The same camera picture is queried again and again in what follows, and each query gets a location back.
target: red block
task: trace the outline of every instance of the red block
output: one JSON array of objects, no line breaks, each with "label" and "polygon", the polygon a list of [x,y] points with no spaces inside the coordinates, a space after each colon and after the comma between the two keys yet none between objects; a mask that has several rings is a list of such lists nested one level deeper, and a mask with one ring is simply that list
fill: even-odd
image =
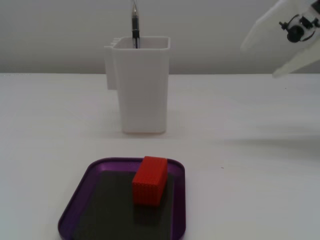
[{"label": "red block", "polygon": [[168,160],[145,156],[132,181],[133,203],[159,206],[167,178]]}]

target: pen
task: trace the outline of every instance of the pen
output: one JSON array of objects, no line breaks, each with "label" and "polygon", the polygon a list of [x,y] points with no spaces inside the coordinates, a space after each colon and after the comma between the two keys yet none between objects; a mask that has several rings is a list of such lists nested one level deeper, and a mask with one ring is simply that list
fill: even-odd
[{"label": "pen", "polygon": [[139,16],[137,11],[136,1],[132,0],[132,14],[131,14],[131,21],[132,21],[132,43],[134,49],[140,48],[140,30],[139,30]]}]

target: white tabletop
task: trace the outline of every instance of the white tabletop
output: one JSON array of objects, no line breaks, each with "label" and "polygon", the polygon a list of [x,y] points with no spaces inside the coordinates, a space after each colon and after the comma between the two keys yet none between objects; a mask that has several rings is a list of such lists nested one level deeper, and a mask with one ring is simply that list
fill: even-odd
[{"label": "white tabletop", "polygon": [[126,135],[104,75],[1,74],[0,234],[60,239],[90,163],[159,156],[186,170],[184,240],[315,240],[320,75],[171,75],[167,132]]}]

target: white wall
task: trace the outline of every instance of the white wall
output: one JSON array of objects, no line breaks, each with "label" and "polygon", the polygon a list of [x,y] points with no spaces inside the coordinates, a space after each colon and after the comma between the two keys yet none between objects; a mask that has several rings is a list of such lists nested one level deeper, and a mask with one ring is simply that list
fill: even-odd
[{"label": "white wall", "polygon": [[[169,36],[172,74],[271,73],[302,45],[276,29],[240,44],[276,0],[139,0],[141,34]],[[104,73],[103,46],[131,34],[129,0],[2,0],[0,72]],[[320,73],[320,62],[301,72]]]}]

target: white plastic cup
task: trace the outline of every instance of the white plastic cup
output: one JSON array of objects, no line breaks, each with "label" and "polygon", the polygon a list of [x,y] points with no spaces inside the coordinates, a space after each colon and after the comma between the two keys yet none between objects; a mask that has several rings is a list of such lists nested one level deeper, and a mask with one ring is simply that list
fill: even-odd
[{"label": "white plastic cup", "polygon": [[163,133],[167,128],[170,38],[115,38],[105,47],[108,89],[117,89],[125,133]]}]

